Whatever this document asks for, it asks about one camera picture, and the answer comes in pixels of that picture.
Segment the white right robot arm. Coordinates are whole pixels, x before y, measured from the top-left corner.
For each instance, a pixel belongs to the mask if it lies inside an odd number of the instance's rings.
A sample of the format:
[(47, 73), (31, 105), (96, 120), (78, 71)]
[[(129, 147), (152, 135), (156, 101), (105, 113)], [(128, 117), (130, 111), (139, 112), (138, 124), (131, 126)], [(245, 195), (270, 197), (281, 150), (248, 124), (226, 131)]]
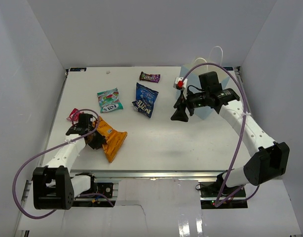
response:
[(258, 186), (284, 175), (290, 152), (288, 145), (276, 142), (250, 114), (243, 111), (243, 101), (233, 89), (222, 88), (216, 72), (201, 74), (199, 81), (201, 88), (198, 93), (193, 93), (187, 79), (175, 79), (173, 86), (180, 91), (180, 96), (174, 105), (175, 112), (171, 120), (187, 122), (196, 108), (210, 107), (241, 137), (251, 157), (244, 166), (219, 174), (206, 190), (228, 197), (240, 186)]

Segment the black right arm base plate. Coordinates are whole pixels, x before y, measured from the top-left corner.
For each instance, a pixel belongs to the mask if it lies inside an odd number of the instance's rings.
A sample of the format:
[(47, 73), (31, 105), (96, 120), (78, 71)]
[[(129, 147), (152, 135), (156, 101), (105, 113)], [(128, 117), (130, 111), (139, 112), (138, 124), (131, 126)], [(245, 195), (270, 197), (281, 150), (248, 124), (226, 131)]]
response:
[[(233, 193), (239, 186), (228, 188), (227, 186), (224, 187), (221, 197), (225, 198)], [(202, 198), (216, 198), (220, 191), (220, 187), (215, 182), (200, 182), (196, 189), (200, 191), (200, 196)]]

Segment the orange honey dijon chip bag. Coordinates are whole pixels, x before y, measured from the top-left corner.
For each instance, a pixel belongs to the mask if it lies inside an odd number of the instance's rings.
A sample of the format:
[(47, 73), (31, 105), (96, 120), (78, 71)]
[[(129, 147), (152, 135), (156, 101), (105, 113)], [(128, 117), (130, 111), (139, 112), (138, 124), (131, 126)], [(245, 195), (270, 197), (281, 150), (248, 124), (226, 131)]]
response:
[(127, 137), (127, 132), (120, 132), (113, 129), (102, 119), (102, 117), (99, 117), (97, 131), (105, 138), (105, 142), (102, 144), (102, 147), (108, 162), (112, 163)]

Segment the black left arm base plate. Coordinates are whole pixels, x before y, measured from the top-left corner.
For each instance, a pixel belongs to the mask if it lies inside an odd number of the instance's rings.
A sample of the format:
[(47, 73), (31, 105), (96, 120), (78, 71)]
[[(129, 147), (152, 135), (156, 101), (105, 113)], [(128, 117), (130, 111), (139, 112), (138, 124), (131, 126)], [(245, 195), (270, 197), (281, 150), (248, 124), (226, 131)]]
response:
[(113, 183), (94, 183), (94, 191), (105, 195), (107, 198), (113, 197), (114, 184)]

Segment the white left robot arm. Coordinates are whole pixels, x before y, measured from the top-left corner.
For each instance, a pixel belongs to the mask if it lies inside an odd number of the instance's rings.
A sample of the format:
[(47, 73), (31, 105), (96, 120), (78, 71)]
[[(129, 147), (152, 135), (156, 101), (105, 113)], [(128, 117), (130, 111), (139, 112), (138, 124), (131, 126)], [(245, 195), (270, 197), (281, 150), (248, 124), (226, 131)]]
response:
[(62, 209), (72, 207), (76, 197), (85, 194), (93, 197), (98, 185), (90, 172), (74, 177), (71, 168), (79, 153), (89, 146), (94, 150), (105, 143), (105, 136), (98, 132), (99, 118), (81, 113), (78, 121), (65, 134), (66, 144), (59, 148), (56, 155), (44, 167), (33, 172), (33, 200), (35, 209)]

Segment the blue kettle chip bag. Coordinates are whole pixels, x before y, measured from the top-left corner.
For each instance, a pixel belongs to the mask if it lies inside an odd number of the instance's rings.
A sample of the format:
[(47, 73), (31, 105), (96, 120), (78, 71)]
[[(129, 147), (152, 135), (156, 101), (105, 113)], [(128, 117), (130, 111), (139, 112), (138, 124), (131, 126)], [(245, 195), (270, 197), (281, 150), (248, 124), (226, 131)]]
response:
[(156, 102), (158, 92), (152, 90), (142, 84), (136, 83), (136, 99), (132, 102), (134, 109), (139, 113), (152, 117), (154, 104)]

